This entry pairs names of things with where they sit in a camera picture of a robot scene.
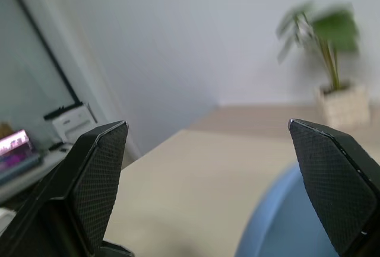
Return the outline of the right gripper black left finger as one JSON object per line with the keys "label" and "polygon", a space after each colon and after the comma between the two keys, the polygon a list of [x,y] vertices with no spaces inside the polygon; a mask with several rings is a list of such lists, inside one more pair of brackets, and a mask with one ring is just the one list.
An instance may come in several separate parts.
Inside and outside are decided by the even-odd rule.
{"label": "right gripper black left finger", "polygon": [[77,139],[0,235],[0,257],[129,257],[105,241],[128,125],[98,126]]}

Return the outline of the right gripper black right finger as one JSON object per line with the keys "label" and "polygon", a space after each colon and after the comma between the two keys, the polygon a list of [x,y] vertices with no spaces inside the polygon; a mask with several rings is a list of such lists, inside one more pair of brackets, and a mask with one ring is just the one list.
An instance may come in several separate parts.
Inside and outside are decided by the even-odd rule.
{"label": "right gripper black right finger", "polygon": [[301,119],[288,129],[309,200],[340,257],[380,257],[380,165],[349,134]]}

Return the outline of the grey side shelf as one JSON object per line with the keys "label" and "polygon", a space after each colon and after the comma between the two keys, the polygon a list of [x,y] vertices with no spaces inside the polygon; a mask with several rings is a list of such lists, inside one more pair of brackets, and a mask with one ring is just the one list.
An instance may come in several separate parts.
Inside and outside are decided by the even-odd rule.
{"label": "grey side shelf", "polygon": [[40,163],[0,185],[0,205],[37,183],[54,169],[71,150],[72,144],[64,144],[48,151],[40,158]]}

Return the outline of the white box device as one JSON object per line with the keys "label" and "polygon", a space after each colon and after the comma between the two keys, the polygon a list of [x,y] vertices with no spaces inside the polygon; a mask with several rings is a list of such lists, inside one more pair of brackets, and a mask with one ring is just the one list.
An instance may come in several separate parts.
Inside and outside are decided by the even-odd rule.
{"label": "white box device", "polygon": [[82,134],[97,126],[86,105],[66,111],[52,120],[52,125],[64,143],[74,144]]}

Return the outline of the blue plate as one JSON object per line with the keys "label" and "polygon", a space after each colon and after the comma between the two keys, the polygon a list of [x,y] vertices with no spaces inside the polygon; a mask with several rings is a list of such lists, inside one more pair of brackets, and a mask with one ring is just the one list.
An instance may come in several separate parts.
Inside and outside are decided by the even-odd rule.
{"label": "blue plate", "polygon": [[264,195],[235,257],[339,257],[309,200],[297,164]]}

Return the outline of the pink printed box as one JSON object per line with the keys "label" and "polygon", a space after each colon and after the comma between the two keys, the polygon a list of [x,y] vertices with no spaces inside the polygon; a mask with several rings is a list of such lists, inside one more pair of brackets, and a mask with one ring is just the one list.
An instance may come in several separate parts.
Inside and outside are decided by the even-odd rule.
{"label": "pink printed box", "polygon": [[0,172],[6,171],[35,153],[24,129],[0,139]]}

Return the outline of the white bubble plant pot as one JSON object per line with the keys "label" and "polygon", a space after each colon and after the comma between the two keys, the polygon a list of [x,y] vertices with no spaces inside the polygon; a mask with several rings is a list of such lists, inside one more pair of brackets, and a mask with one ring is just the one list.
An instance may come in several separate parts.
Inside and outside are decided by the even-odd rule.
{"label": "white bubble plant pot", "polygon": [[315,92],[316,103],[326,125],[346,129],[369,123],[369,96],[364,86],[351,85],[332,92],[327,90],[327,86],[322,86]]}

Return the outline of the black framed glass panel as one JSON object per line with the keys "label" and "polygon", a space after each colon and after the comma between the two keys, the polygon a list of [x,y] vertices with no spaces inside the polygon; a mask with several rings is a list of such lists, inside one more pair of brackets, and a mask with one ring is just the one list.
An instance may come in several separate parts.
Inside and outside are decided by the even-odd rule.
{"label": "black framed glass panel", "polygon": [[0,122],[55,141],[50,114],[80,102],[23,0],[0,0]]}

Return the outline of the green leafy plant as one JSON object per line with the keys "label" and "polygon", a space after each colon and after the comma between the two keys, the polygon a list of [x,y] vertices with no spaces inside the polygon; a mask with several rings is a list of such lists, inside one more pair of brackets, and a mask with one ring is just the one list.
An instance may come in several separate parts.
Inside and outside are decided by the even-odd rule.
{"label": "green leafy plant", "polygon": [[276,35],[283,41],[278,61],[284,61],[296,45],[320,56],[330,84],[325,94],[347,89],[350,84],[339,78],[338,55],[358,51],[359,29],[354,12],[347,4],[332,4],[315,9],[312,1],[290,8],[279,22]]}

